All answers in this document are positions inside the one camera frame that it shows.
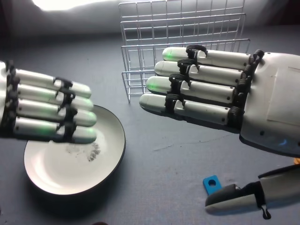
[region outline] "robotic hand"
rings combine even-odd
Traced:
[[[92,143],[96,115],[88,86],[0,61],[0,136]]]
[[[243,143],[269,152],[300,157],[300,56],[253,56],[207,50],[204,46],[169,47],[158,76],[146,85],[151,94],[140,106],[151,113],[240,133]],[[300,201],[300,167],[292,165],[259,176],[244,188],[235,184],[211,194],[212,214],[262,210]]]

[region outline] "gray table surface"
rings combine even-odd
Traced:
[[[249,53],[300,55],[300,27],[246,29]],[[115,174],[91,198],[47,198],[27,178],[25,141],[0,140],[0,224],[3,225],[264,225],[300,223],[300,204],[261,211],[211,216],[204,211],[207,194],[202,180],[217,175],[222,185],[244,186],[261,173],[291,165],[292,158],[254,149],[237,134],[158,117],[128,104],[121,72],[121,38],[55,41],[0,51],[18,68],[87,84],[92,101],[112,111],[126,132],[126,152]]]

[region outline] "white plate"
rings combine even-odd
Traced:
[[[57,195],[86,191],[108,177],[125,152],[125,132],[109,110],[94,106],[97,139],[92,144],[28,141],[24,164],[31,181]]]

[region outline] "blue object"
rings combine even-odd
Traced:
[[[208,195],[221,189],[221,183],[216,175],[203,179],[203,185]]]

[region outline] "wire rack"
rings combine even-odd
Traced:
[[[207,49],[248,51],[249,39],[241,39],[246,20],[245,0],[155,0],[119,4],[122,79],[128,101],[148,93],[146,81],[171,46],[191,44]]]

